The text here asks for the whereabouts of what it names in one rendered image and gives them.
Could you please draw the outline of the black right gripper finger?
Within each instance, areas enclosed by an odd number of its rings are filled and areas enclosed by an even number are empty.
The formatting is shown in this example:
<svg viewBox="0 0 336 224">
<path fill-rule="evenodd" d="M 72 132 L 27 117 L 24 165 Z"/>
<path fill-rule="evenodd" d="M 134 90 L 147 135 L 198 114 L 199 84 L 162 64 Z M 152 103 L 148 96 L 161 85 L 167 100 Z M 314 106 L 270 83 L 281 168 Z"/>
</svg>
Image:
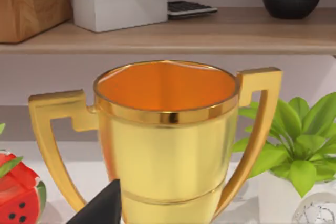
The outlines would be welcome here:
<svg viewBox="0 0 336 224">
<path fill-rule="evenodd" d="M 113 180 L 67 224 L 120 224 L 121 221 L 121 190 L 120 180 Z"/>
</svg>

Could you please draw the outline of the gold trophy cup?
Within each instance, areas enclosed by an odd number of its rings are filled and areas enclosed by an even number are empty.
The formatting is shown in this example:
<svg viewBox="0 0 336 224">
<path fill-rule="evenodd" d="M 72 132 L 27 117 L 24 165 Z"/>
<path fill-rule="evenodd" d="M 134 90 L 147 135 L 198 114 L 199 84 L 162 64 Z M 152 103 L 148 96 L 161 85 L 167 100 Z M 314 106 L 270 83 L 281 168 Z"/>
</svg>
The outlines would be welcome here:
<svg viewBox="0 0 336 224">
<path fill-rule="evenodd" d="M 188 61 L 136 62 L 82 90 L 32 95 L 44 162 L 69 205 L 86 206 L 59 154 L 51 121 L 97 130 L 125 224 L 211 224 L 245 183 L 267 138 L 281 88 L 275 67 L 240 71 Z"/>
</svg>

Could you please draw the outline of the red watermelon-print pot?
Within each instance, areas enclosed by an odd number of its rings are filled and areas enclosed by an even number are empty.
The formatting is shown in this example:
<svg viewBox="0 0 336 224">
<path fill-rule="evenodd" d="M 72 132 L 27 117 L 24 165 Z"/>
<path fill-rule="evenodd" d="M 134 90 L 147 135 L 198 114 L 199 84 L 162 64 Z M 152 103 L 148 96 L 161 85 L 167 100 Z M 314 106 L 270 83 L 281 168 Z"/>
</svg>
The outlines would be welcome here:
<svg viewBox="0 0 336 224">
<path fill-rule="evenodd" d="M 0 149 L 0 224 L 38 224 L 47 191 L 22 156 Z"/>
</svg>

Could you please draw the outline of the wooden shelf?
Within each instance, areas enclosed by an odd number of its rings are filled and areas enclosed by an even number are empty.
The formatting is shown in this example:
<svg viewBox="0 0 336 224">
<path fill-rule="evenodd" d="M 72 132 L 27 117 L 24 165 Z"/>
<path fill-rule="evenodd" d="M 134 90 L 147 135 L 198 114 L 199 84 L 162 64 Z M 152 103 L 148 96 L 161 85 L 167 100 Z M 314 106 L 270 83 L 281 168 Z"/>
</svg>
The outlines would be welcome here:
<svg viewBox="0 0 336 224">
<path fill-rule="evenodd" d="M 93 33 L 61 24 L 0 54 L 336 55 L 336 8 L 302 20 L 274 19 L 261 7 L 221 7 L 214 15 Z"/>
</svg>

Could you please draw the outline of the green plant in white pot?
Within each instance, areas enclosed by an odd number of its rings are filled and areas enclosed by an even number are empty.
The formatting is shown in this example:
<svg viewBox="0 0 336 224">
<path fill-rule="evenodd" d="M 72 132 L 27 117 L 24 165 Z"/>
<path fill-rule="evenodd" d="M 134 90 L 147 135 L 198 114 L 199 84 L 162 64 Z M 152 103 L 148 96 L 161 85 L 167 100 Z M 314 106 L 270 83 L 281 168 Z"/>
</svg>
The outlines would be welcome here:
<svg viewBox="0 0 336 224">
<path fill-rule="evenodd" d="M 268 137 L 249 174 L 258 183 L 258 224 L 292 224 L 308 196 L 336 195 L 336 92 L 313 106 L 279 100 Z"/>
</svg>

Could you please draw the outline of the white tissue box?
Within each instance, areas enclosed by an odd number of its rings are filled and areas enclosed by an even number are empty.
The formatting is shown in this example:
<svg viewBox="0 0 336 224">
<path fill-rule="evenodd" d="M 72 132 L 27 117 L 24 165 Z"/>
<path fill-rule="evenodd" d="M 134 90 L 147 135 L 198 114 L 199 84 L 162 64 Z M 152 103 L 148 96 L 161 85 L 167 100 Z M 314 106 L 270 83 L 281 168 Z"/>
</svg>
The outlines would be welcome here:
<svg viewBox="0 0 336 224">
<path fill-rule="evenodd" d="M 168 0 L 72 0 L 74 24 L 101 33 L 165 22 Z"/>
</svg>

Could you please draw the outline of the black keyboard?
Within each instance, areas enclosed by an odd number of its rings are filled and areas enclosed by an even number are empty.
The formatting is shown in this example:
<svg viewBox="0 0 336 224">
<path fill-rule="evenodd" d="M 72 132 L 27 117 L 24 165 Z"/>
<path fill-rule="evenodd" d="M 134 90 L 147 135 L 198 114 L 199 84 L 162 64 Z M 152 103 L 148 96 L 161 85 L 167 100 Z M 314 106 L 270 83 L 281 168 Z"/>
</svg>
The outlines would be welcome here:
<svg viewBox="0 0 336 224">
<path fill-rule="evenodd" d="M 218 12 L 218 8 L 190 1 L 168 1 L 168 19 L 198 17 Z"/>
</svg>

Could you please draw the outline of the wooden block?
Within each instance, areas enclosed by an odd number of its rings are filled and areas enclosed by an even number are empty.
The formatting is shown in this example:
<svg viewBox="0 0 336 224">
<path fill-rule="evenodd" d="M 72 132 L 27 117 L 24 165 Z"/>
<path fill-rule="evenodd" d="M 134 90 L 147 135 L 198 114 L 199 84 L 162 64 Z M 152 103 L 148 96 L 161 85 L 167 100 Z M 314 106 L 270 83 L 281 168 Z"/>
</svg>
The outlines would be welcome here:
<svg viewBox="0 0 336 224">
<path fill-rule="evenodd" d="M 0 0 L 0 43 L 22 42 L 71 17 L 71 0 Z"/>
</svg>

